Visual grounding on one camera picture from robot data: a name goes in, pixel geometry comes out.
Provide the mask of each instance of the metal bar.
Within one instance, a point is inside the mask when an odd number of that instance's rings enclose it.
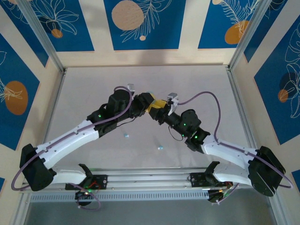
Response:
[[[135,169],[90,169],[93,174],[106,175],[161,175],[161,174],[185,174],[185,173],[200,173],[206,170],[206,167],[194,168],[135,168]]]
[[[98,192],[96,197],[102,202],[112,201],[157,201],[157,200],[196,200],[208,199],[208,191],[184,190],[184,191],[121,191]],[[88,198],[81,202],[92,202],[95,199]],[[57,203],[75,202],[74,193],[36,193],[32,194],[31,203]]]
[[[51,121],[52,121],[52,118],[53,118],[53,115],[54,115],[54,112],[55,112],[55,109],[56,109],[56,106],[57,106],[57,103],[58,103],[58,99],[60,97],[60,93],[61,93],[62,86],[63,86],[64,81],[65,81],[65,77],[66,77],[66,72],[64,72],[62,74],[62,76],[61,76],[60,84],[59,84],[57,93],[55,95],[55,100],[54,100],[53,105],[52,105],[52,109],[51,109],[51,113],[50,113],[50,118],[47,121],[47,125],[46,125],[47,129],[46,129],[46,132],[45,132],[45,135],[44,135],[42,143],[45,143],[46,140],[47,140],[47,137],[48,137],[48,134],[49,134],[49,130],[50,130],[50,127],[51,127]]]
[[[20,195],[19,205],[16,207],[14,216],[11,218],[10,225],[21,225],[24,224],[29,203],[31,200],[30,193],[23,193]]]
[[[240,89],[238,88],[237,81],[236,81],[235,77],[233,76],[232,72],[228,68],[227,68],[227,74],[228,74],[229,83],[231,85],[231,89],[233,92],[234,100],[237,105],[238,112],[240,114],[240,120],[241,120],[242,126],[244,128],[244,132],[246,135],[248,145],[250,148],[257,148],[257,143],[255,141],[253,133],[251,132],[252,128],[247,119],[248,117],[246,115],[245,106],[241,99]]]
[[[110,182],[108,179],[108,183],[106,188],[111,189],[120,189],[120,188],[162,188],[162,187],[168,187],[168,188],[186,188],[186,187],[192,187],[191,182],[185,180],[154,180],[154,181],[113,181]]]
[[[234,70],[228,71],[228,77],[231,80],[232,88],[235,90],[233,92],[233,95],[237,101],[237,108],[239,112],[241,112],[241,121],[243,123],[243,126],[245,126],[245,132],[246,136],[248,136],[248,139],[250,140],[251,148],[258,148],[257,142],[255,140],[253,129],[250,126],[250,122],[248,119],[248,116],[245,111],[244,102],[240,94],[240,90],[238,88]],[[281,199],[280,189],[276,191],[275,195],[273,197],[267,198],[272,206],[274,216],[276,218],[277,224],[279,225],[290,225],[291,218],[288,216],[289,212],[287,211],[287,207],[285,206],[285,203]]]
[[[170,175],[157,175],[157,176],[152,176],[152,175],[148,175],[148,176],[141,176],[141,175],[136,175],[136,176],[117,176],[117,175],[110,175],[109,176],[109,182],[114,182],[114,181],[139,181],[139,180],[143,180],[143,181],[158,181],[158,180],[186,180],[187,179],[188,174],[183,174],[183,175],[174,175],[174,174],[170,174]]]
[[[258,6],[250,19],[249,26],[246,28],[233,54],[233,57],[231,58],[228,64],[230,70],[234,68],[239,58],[243,55],[249,41],[251,40],[253,34],[255,33],[255,30],[257,29],[260,21],[262,20],[271,2],[272,0],[260,0],[260,2],[258,3]]]
[[[20,11],[24,15],[25,19],[27,20],[29,26],[37,36],[43,48],[45,49],[46,53],[49,55],[49,57],[51,57],[57,69],[61,73],[63,73],[64,72],[63,65],[58,55],[56,54],[55,48],[52,45],[48,35],[46,34],[43,26],[41,25],[35,12],[33,11],[30,2],[28,2],[27,0],[16,0],[16,3]]]

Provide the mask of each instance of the wire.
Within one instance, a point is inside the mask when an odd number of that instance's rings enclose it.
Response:
[[[172,138],[173,138],[174,140],[179,141],[179,142],[181,142],[181,141],[183,140],[183,137],[181,137],[181,140],[178,140],[178,139],[176,139],[176,138],[172,135],[171,130],[170,130],[170,126],[168,126],[168,129],[169,129],[170,135],[172,136]]]
[[[76,203],[77,203],[77,205],[78,205],[78,207],[79,207],[80,209],[83,209],[83,210],[89,210],[89,211],[97,211],[97,210],[99,210],[99,209],[101,208],[101,202],[100,202],[100,200],[99,200],[93,193],[89,192],[88,190],[82,188],[81,186],[79,186],[79,185],[77,185],[77,184],[73,184],[73,183],[70,183],[70,184],[73,185],[75,188],[79,188],[80,190],[82,190],[82,191],[85,192],[85,193],[89,193],[89,195],[92,196],[92,197],[98,202],[98,208],[96,208],[96,209],[85,208],[85,207],[79,205],[79,199],[80,199],[80,197],[79,197],[79,198],[77,199],[77,202],[76,202]]]
[[[217,96],[216,96],[214,93],[212,93],[212,92],[210,92],[210,91],[202,91],[202,92],[196,94],[194,97],[192,97],[192,98],[189,99],[188,101],[185,101],[185,102],[182,102],[182,103],[178,103],[178,105],[185,105],[185,104],[191,102],[191,101],[194,100],[196,97],[198,97],[198,96],[200,96],[200,95],[202,95],[202,94],[210,94],[210,95],[212,95],[212,96],[214,97],[216,103],[217,103],[217,108],[218,108],[219,117],[218,117],[218,120],[217,120],[217,125],[216,125],[216,128],[215,128],[215,132],[214,132],[214,139],[215,139],[215,141],[216,141],[218,144],[220,144],[220,145],[223,145],[223,146],[225,146],[225,147],[228,147],[228,148],[231,148],[231,149],[233,149],[233,150],[237,150],[237,151],[239,151],[239,152],[242,152],[243,154],[246,154],[246,151],[245,151],[245,150],[242,150],[242,149],[239,149],[239,148],[237,148],[237,147],[234,147],[234,146],[231,146],[231,145],[229,145],[229,144],[225,144],[225,143],[222,143],[222,142],[219,142],[219,141],[218,141],[218,138],[217,138],[217,131],[218,131],[218,128],[219,128],[220,122],[221,122],[221,107],[220,107],[220,103],[219,103],[219,101],[218,101],[218,98],[217,98]],[[294,188],[294,185],[293,185],[293,183],[291,182],[291,180],[288,179],[287,176],[285,176],[280,170],[278,170],[277,168],[275,168],[275,167],[274,167],[273,165],[271,165],[269,162],[267,162],[267,161],[264,160],[263,158],[260,158],[260,157],[257,156],[257,155],[252,154],[251,152],[248,152],[247,154],[250,155],[250,156],[252,156],[252,157],[254,157],[254,158],[256,158],[256,159],[258,159],[258,160],[260,160],[262,163],[264,163],[265,165],[267,165],[268,167],[270,167],[272,170],[274,170],[277,174],[279,174],[282,178],[286,179],[287,182],[289,182],[289,184],[290,184],[290,186],[287,186],[287,185],[279,185],[280,187],[283,187],[283,188]]]
[[[132,94],[131,94],[131,91],[130,91],[127,87],[124,87],[124,86],[117,86],[117,87],[115,87],[115,88],[113,89],[113,91],[115,92],[117,89],[124,89],[124,90],[126,90],[126,91],[129,93],[129,103],[128,103],[128,105],[126,106],[126,108],[125,108],[121,113],[119,113],[119,114],[116,115],[116,116],[113,116],[113,117],[108,118],[108,119],[106,119],[106,120],[102,120],[102,121],[99,121],[99,122],[96,122],[96,123],[87,125],[87,126],[81,128],[81,129],[79,129],[77,132],[81,132],[81,131],[84,131],[84,130],[86,130],[86,129],[92,128],[92,127],[94,127],[94,126],[96,126],[96,125],[103,124],[103,123],[106,123],[106,122],[115,120],[115,119],[119,118],[120,116],[124,115],[124,114],[128,111],[128,109],[130,108],[131,103],[132,103]],[[16,173],[15,177],[13,178],[13,181],[11,182],[11,189],[14,190],[14,191],[23,191],[23,190],[29,188],[30,185],[27,185],[27,186],[24,186],[24,187],[21,187],[21,188],[16,188],[16,187],[15,187],[15,182],[16,182],[16,180],[18,179],[18,177],[20,176],[20,174],[23,172],[23,170],[24,170],[24,169],[25,169],[25,168],[26,168],[26,167],[27,167],[34,159],[36,159],[37,157],[39,157],[40,155],[42,155],[43,153],[45,153],[46,151],[48,151],[48,150],[49,150],[50,148],[52,148],[53,146],[55,146],[55,145],[61,143],[62,141],[68,139],[69,137],[72,137],[73,135],[76,135],[76,133],[75,133],[75,132],[72,132],[72,133],[70,133],[70,134],[68,134],[68,135],[66,135],[66,136],[64,136],[64,137],[62,137],[61,139],[58,139],[57,141],[55,141],[55,142],[53,142],[52,144],[48,145],[48,147],[46,147],[45,150],[41,150],[39,153],[37,153],[37,154],[34,155],[31,159],[29,159],[29,160],[28,160],[28,161],[27,161],[27,162],[19,169],[19,171]],[[71,184],[72,186],[76,187],[76,188],[81,189],[81,190],[84,191],[84,192],[88,192],[88,190],[86,190],[86,189],[80,187],[80,186],[77,185],[77,184],[73,184],[73,183],[70,183],[70,184]],[[98,210],[98,209],[100,209],[101,203],[100,203],[99,199],[97,199],[96,196],[95,196],[94,194],[92,194],[92,193],[89,193],[89,194],[90,194],[93,198],[96,199],[96,201],[99,203],[99,207],[98,207],[97,209],[87,209],[87,208],[85,208],[85,207],[80,207],[80,208],[81,208],[81,209],[84,209],[84,210]]]
[[[216,203],[212,203],[212,205],[215,205],[215,204],[220,204],[222,201],[224,201],[226,198],[228,198],[234,191],[235,191],[235,189],[237,188],[239,186],[239,183],[237,183],[235,186],[234,186],[234,188],[232,189],[232,191],[231,192],[229,192],[229,194],[228,195],[226,195],[227,194],[227,192],[231,189],[229,189],[228,191],[226,191],[225,193],[224,193],[224,198],[222,199],[222,200],[220,200],[220,201],[218,201],[218,202],[216,202]]]
[[[122,126],[122,125],[125,125],[125,124],[128,124],[128,123],[131,123],[131,122],[133,122],[135,119],[136,119],[136,118],[134,118],[133,120],[131,120],[131,121],[129,121],[129,122],[122,123],[122,124],[118,125],[118,126],[117,126],[117,128],[118,128],[118,127],[120,127],[120,126]]]

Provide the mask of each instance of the black cable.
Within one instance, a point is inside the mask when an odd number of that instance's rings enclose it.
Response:
[[[183,140],[183,137],[181,137],[181,140],[178,140],[178,139],[176,139],[176,138],[172,135],[171,130],[170,130],[170,126],[168,126],[168,129],[169,129],[170,135],[172,136],[172,138],[173,138],[174,140],[179,141],[179,142],[181,142],[181,141]]]
[[[133,122],[134,120],[135,120],[135,118],[134,118],[133,120],[129,121],[129,122],[126,122],[126,123],[122,123],[122,124],[118,125],[118,126],[117,126],[117,128],[118,128],[118,127],[120,127],[120,126],[122,126],[122,125],[124,125],[124,124],[128,124],[128,123],[131,123],[131,122]]]

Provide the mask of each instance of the yellow object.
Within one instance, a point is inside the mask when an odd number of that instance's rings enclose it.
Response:
[[[160,108],[164,108],[165,105],[167,104],[167,101],[164,100],[156,100],[155,96],[153,94],[151,94],[152,97],[154,98],[153,103],[148,107],[148,109],[146,109],[146,112],[149,113],[151,108],[156,108],[156,109],[160,109]]]

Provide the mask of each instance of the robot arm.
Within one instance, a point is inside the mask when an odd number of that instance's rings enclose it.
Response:
[[[207,186],[207,182],[209,182],[210,186],[214,187],[220,182],[232,181],[252,185],[264,195],[274,195],[282,177],[270,171],[269,168],[266,168],[266,165],[257,162],[252,156],[241,154],[232,148],[220,145],[220,140],[216,142],[213,135],[210,135],[209,132],[199,127],[201,121],[193,109],[186,110],[181,116],[177,115],[174,112],[178,103],[178,97],[175,93],[170,94],[167,101],[156,100],[150,93],[136,95],[129,109],[122,116],[105,122],[107,119],[124,111],[129,104],[129,100],[130,96],[126,90],[116,90],[109,97],[107,104],[103,104],[81,124],[61,137],[41,144],[36,148],[31,144],[26,145],[22,150],[20,168],[33,156],[44,151],[23,170],[23,174],[31,189],[38,191],[53,183],[74,183],[81,187],[90,185],[95,180],[95,177],[93,177],[93,174],[91,174],[85,165],[79,165],[82,167],[83,172],[69,170],[55,171],[53,166],[60,159],[82,145],[94,141],[114,130],[118,122],[128,118],[137,118],[148,112],[152,119],[158,121],[160,125],[166,123],[186,138],[185,144],[192,151],[218,156],[231,162],[231,165],[212,162],[204,176],[194,177],[194,183],[205,183]],[[254,155],[259,154],[260,157],[265,158],[282,171],[282,173],[285,173],[283,166],[270,149],[262,147],[260,150],[256,150],[233,144],[230,145],[244,149],[246,152],[251,152]]]

